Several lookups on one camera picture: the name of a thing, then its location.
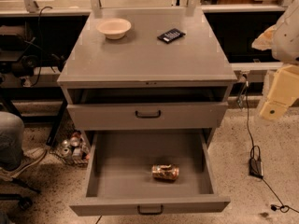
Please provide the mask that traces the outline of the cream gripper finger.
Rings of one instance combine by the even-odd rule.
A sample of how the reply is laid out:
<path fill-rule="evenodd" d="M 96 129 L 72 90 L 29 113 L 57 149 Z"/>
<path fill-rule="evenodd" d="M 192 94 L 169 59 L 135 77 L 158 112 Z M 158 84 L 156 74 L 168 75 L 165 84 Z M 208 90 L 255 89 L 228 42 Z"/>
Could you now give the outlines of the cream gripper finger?
<path fill-rule="evenodd" d="M 272 48 L 273 35 L 276 31 L 276 26 L 272 25 L 261 33 L 251 44 L 254 49 L 267 50 Z"/>

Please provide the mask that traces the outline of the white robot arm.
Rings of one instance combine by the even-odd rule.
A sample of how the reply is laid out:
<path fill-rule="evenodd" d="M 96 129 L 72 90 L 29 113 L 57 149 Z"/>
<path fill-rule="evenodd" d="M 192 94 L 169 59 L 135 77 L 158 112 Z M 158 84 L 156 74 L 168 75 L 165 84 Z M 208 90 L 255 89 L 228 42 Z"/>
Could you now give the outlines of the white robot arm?
<path fill-rule="evenodd" d="M 270 49 L 283 63 L 264 80 L 259 117 L 281 118 L 299 98 L 299 1 L 294 0 L 275 25 L 270 26 L 251 44 L 254 49 Z"/>

